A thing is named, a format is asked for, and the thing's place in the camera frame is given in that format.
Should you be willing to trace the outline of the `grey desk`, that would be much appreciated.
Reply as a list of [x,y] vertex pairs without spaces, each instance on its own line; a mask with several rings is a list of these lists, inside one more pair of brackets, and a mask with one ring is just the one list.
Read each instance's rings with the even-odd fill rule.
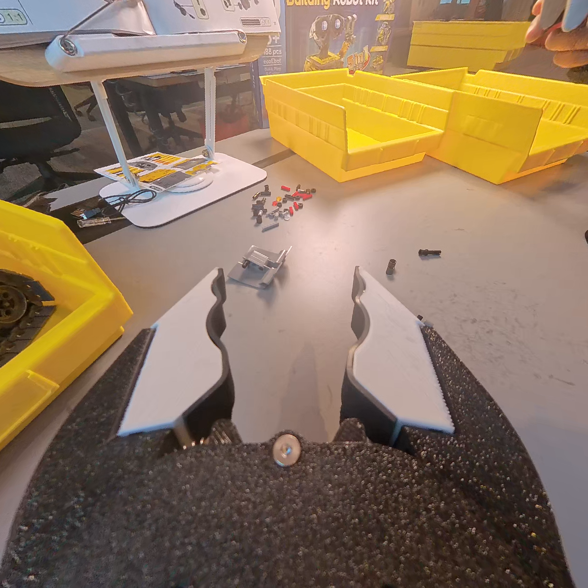
[[587,156],[494,186],[431,158],[337,183],[267,130],[217,150],[263,168],[273,194],[298,183],[318,193],[265,233],[251,218],[253,188],[165,226],[123,225],[86,244],[134,315],[1,451],[1,555],[36,466],[93,384],[204,275],[228,273],[257,245],[292,250],[266,290],[227,281],[223,341],[242,438],[285,429],[314,442],[333,437],[361,266],[431,321],[500,405],[539,471],[574,581],[587,587]]

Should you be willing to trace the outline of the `yellow plastic bin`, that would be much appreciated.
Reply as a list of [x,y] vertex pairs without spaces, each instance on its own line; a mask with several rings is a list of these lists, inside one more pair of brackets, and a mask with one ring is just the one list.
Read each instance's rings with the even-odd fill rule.
[[454,91],[346,69],[261,77],[271,136],[338,182],[437,149]]
[[32,277],[56,306],[33,342],[1,366],[1,448],[123,334],[132,311],[66,225],[1,202],[1,270]]
[[467,68],[398,75],[452,91],[430,156],[499,185],[587,151],[587,85]]

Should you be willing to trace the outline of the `silver toy scoop part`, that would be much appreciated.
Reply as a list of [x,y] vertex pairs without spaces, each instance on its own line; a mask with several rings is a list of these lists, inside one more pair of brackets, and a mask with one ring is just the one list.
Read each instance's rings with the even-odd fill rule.
[[252,245],[229,272],[228,278],[256,289],[265,289],[272,283],[291,249],[271,252]]

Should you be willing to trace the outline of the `pile of small toy parts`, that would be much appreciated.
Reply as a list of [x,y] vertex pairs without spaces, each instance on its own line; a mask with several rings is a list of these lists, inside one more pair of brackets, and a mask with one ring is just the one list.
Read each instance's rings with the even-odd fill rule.
[[292,192],[281,186],[273,197],[268,185],[251,198],[251,218],[258,232],[265,233],[278,228],[280,224],[291,221],[308,207],[308,202],[318,193],[315,187],[298,185]]

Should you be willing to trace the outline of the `black office chair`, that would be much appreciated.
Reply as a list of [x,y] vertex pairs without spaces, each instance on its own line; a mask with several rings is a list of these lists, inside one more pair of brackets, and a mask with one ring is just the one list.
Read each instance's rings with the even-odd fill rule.
[[170,139],[180,149],[185,147],[183,138],[197,141],[200,145],[203,144],[201,132],[178,126],[173,118],[175,116],[180,123],[186,122],[187,117],[183,112],[183,107],[203,97],[202,92],[196,89],[195,82],[158,88],[145,87],[143,94],[145,114],[153,135],[154,145],[159,150],[170,151]]
[[32,87],[1,81],[1,172],[9,166],[31,164],[43,181],[54,184],[59,173],[49,161],[82,133],[60,85]]

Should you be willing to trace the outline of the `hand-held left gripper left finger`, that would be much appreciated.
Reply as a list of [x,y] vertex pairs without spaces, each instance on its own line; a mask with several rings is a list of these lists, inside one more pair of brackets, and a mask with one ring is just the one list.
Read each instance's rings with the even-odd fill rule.
[[224,271],[214,268],[147,330],[118,437],[170,430],[187,448],[205,443],[215,422],[231,420],[225,301]]

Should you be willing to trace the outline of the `person's right hand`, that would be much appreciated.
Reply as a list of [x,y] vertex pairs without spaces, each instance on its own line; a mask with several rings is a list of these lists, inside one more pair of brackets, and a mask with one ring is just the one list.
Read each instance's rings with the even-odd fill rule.
[[587,65],[587,21],[571,32],[563,32],[566,1],[536,1],[533,20],[526,32],[526,44],[542,42],[553,52],[553,62],[561,68]]

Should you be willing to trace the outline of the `white folding stand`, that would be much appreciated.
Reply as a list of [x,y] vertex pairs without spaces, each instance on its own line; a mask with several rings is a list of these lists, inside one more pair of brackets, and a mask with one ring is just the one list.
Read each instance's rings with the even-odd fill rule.
[[[264,180],[259,168],[215,154],[215,70],[257,60],[280,33],[273,1],[1,1],[1,79],[25,86],[89,82],[117,164],[96,173],[100,195],[142,228],[162,226]],[[127,161],[104,81],[202,70],[205,145],[193,158]]]

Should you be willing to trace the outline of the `dark office table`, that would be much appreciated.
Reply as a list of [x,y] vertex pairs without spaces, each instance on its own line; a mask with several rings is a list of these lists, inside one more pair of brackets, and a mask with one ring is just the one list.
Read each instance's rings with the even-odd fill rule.
[[[215,139],[221,141],[232,136],[240,135],[258,128],[256,108],[252,94],[252,82],[248,66],[232,66],[215,72],[216,88],[216,122]],[[178,126],[196,130],[203,135],[203,144],[183,138],[185,144],[180,149],[169,140],[170,151],[159,150],[154,145],[153,135],[149,128],[144,107],[145,87],[158,88],[174,84],[188,84],[195,82],[196,89],[203,94],[202,98],[183,107],[187,121],[180,123],[174,116]],[[128,151],[133,157],[162,151],[164,153],[179,153],[205,142],[205,80],[204,73],[192,71],[183,73],[169,73],[153,77],[129,77],[112,79],[105,82],[107,98],[119,129],[122,132]]]

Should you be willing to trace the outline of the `yellow picture toy box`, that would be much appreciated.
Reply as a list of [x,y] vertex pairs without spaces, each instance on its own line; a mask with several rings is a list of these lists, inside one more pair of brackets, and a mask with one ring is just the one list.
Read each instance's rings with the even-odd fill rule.
[[347,68],[391,73],[406,64],[411,1],[275,1],[280,33],[251,65],[254,104],[269,127],[260,78]]

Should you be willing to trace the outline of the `yellow grey sticker sheet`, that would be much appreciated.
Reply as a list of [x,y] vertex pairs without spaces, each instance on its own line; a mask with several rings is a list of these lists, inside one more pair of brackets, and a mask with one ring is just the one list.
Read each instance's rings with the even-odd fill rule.
[[153,152],[128,161],[128,168],[139,189],[161,193],[184,193],[209,186],[218,161],[198,155],[185,158],[162,152]]

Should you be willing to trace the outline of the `stacked yellow bins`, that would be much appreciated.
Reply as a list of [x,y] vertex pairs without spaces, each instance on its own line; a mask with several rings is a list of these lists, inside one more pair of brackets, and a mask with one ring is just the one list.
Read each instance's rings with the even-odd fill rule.
[[493,70],[522,53],[528,27],[526,21],[415,21],[407,66]]

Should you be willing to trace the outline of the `open instruction booklet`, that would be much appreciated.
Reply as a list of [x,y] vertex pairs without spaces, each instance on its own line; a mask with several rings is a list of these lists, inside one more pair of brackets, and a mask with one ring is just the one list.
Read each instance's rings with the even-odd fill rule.
[[173,35],[281,31],[273,1],[1,1],[1,48],[49,43],[69,32]]

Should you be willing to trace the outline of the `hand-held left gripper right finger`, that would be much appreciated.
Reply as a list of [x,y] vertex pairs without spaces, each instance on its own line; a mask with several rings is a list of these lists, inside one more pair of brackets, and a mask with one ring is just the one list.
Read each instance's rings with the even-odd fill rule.
[[423,320],[361,266],[352,302],[356,342],[346,360],[340,422],[356,419],[369,440],[387,446],[403,428],[454,434]]

